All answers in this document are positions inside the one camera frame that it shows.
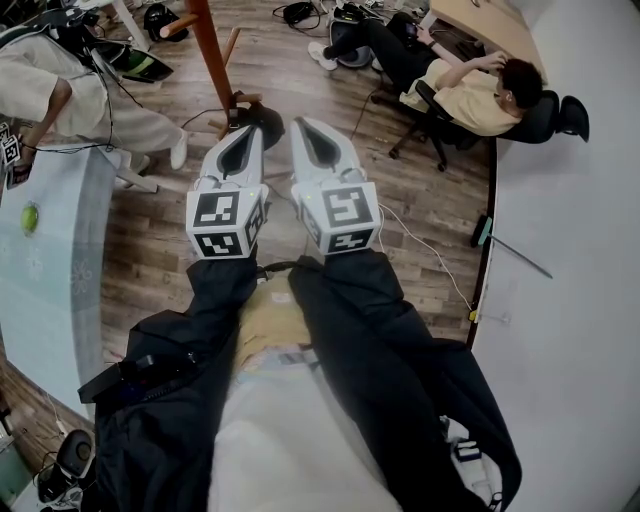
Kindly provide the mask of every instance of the yellow t-shirt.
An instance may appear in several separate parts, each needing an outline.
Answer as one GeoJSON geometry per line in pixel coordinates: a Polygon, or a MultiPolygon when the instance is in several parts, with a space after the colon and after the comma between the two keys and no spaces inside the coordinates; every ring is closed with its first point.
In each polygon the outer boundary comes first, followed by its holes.
{"type": "MultiPolygon", "coordinates": [[[[442,105],[453,122],[482,137],[508,132],[520,119],[507,114],[496,103],[498,79],[482,71],[473,70],[455,87],[438,90],[436,81],[451,69],[451,64],[437,59],[431,63],[424,80],[436,92],[435,100],[442,105]]],[[[429,105],[416,92],[416,80],[407,94],[400,95],[405,105],[426,112],[429,105]]]]}
{"type": "Polygon", "coordinates": [[[311,335],[302,309],[284,273],[259,284],[240,312],[240,332],[234,373],[263,350],[289,345],[309,345],[311,335]]]}

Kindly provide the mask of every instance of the hand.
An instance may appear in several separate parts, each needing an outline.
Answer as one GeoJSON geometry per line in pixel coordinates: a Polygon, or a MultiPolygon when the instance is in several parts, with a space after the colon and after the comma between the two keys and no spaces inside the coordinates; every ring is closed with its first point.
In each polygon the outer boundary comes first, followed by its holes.
{"type": "Polygon", "coordinates": [[[433,43],[433,37],[431,37],[431,34],[429,34],[428,30],[423,29],[420,25],[417,25],[416,28],[418,29],[418,33],[417,33],[418,41],[420,41],[422,44],[425,44],[427,46],[433,43]]]}
{"type": "Polygon", "coordinates": [[[495,52],[487,55],[486,57],[478,57],[477,59],[474,59],[476,65],[480,69],[485,69],[487,71],[502,69],[507,63],[507,60],[509,60],[509,58],[504,52],[495,52]]]}
{"type": "Polygon", "coordinates": [[[20,160],[16,162],[16,165],[19,167],[30,167],[33,165],[33,161],[36,158],[35,150],[28,148],[26,146],[22,146],[20,149],[20,160]]]}

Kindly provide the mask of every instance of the laminate floor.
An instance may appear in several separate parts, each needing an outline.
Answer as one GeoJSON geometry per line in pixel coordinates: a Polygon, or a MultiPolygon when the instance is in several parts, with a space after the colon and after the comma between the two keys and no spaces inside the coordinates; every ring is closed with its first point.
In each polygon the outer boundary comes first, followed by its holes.
{"type": "MultiPolygon", "coordinates": [[[[351,134],[365,100],[380,83],[379,75],[370,68],[323,70],[307,54],[312,39],[272,16],[280,1],[210,2],[221,44],[232,27],[242,28],[228,65],[233,90],[262,93],[264,104],[280,112],[287,125],[296,116],[310,116],[351,134]]],[[[167,5],[178,15],[184,12],[180,2],[167,5]]],[[[143,12],[135,13],[140,24],[143,12]]],[[[326,33],[325,19],[311,34],[326,33]]],[[[128,35],[121,26],[105,28],[112,38],[128,35]]],[[[145,107],[180,125],[204,109],[220,107],[192,34],[179,43],[156,43],[151,51],[175,73],[161,84],[126,84],[145,107]]],[[[185,270],[195,255],[184,232],[185,194],[198,176],[206,151],[216,142],[216,130],[207,125],[212,118],[221,120],[221,113],[203,114],[187,125],[189,158],[183,170],[172,171],[167,154],[155,155],[150,175],[160,185],[157,194],[118,187],[113,195],[102,278],[102,336],[107,362],[122,358],[128,330],[139,320],[164,309],[184,310],[192,297],[185,270]]],[[[417,139],[407,144],[401,159],[390,159],[387,152],[409,125],[406,115],[369,102],[353,142],[363,167],[376,183],[380,202],[396,212],[416,237],[439,251],[460,291],[471,300],[481,253],[471,249],[468,241],[479,215],[487,208],[488,148],[478,144],[465,153],[447,148],[450,164],[446,173],[438,172],[431,144],[417,139]]],[[[290,171],[290,143],[285,135],[266,154],[265,161],[267,180],[284,197],[289,195],[290,180],[268,177],[290,171]]],[[[263,264],[296,259],[310,250],[306,231],[295,220],[289,203],[274,193],[270,200],[273,206],[260,234],[258,258],[263,264]]],[[[468,310],[438,258],[408,236],[390,214],[381,239],[407,300],[415,305],[431,333],[465,341],[468,310]]],[[[38,469],[43,455],[59,446],[53,410],[46,395],[7,365],[3,354],[0,356],[0,389],[13,411],[20,447],[29,464],[38,469]]],[[[56,408],[65,423],[87,427],[63,406],[56,404],[56,408]]]]}

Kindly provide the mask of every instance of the white cable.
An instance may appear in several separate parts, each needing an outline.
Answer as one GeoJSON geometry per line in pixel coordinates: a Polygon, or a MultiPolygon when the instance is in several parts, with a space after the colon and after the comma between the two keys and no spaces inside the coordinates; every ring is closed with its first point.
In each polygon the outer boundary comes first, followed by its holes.
{"type": "Polygon", "coordinates": [[[449,269],[447,268],[447,266],[444,264],[444,261],[442,261],[442,257],[440,256],[440,253],[438,253],[438,251],[436,251],[433,247],[431,247],[428,243],[423,242],[422,240],[420,240],[417,236],[415,236],[411,231],[409,231],[409,228],[407,228],[407,226],[404,225],[404,222],[402,222],[400,220],[400,217],[398,217],[395,212],[389,208],[388,206],[385,206],[383,204],[379,204],[379,207],[384,208],[385,210],[388,210],[391,215],[393,215],[396,220],[400,223],[400,225],[404,228],[404,230],[407,232],[407,234],[413,238],[416,242],[420,242],[422,245],[424,245],[425,247],[427,247],[428,249],[431,249],[433,251],[433,253],[438,257],[438,259],[440,260],[440,265],[442,265],[442,268],[444,268],[445,272],[447,274],[449,274],[449,277],[451,278],[451,282],[453,282],[453,286],[455,287],[456,291],[458,292],[458,295],[460,295],[460,297],[462,297],[462,300],[464,301],[464,303],[467,305],[467,307],[469,308],[469,311],[473,311],[473,308],[471,307],[471,305],[469,304],[469,302],[467,301],[466,297],[464,295],[462,295],[462,292],[460,291],[460,289],[458,288],[458,285],[456,284],[456,280],[453,278],[453,275],[451,274],[451,272],[449,272],[449,269]]]}
{"type": "Polygon", "coordinates": [[[58,417],[58,411],[56,411],[56,406],[53,405],[53,400],[51,400],[49,393],[47,393],[47,398],[49,399],[49,403],[51,404],[51,408],[53,409],[53,414],[56,415],[56,421],[60,421],[60,418],[58,417]]]}
{"type": "Polygon", "coordinates": [[[384,250],[384,245],[382,245],[382,237],[380,236],[382,233],[382,228],[384,228],[384,210],[380,208],[380,205],[378,205],[378,210],[380,210],[380,213],[382,214],[382,223],[380,224],[380,231],[378,231],[378,242],[380,243],[380,250],[382,251],[382,253],[387,254],[384,250]]]}

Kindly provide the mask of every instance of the man sitting in chair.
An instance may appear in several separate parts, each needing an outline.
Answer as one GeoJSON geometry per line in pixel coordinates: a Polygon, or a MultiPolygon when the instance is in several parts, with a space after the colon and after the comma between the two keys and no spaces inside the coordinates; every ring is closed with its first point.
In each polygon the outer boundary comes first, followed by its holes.
{"type": "Polygon", "coordinates": [[[361,46],[373,50],[382,70],[402,92],[402,103],[427,111],[427,103],[416,92],[416,83],[424,80],[436,91],[435,100],[454,122],[476,135],[509,131],[542,96],[542,77],[533,64],[508,59],[503,52],[462,62],[406,14],[396,14],[387,26],[371,19],[361,21],[332,46],[312,42],[308,50],[314,60],[331,71],[337,68],[338,57],[361,46]],[[407,25],[416,27],[417,41],[422,43],[417,52],[403,43],[407,25]],[[481,69],[498,71],[498,77],[481,69]]]}

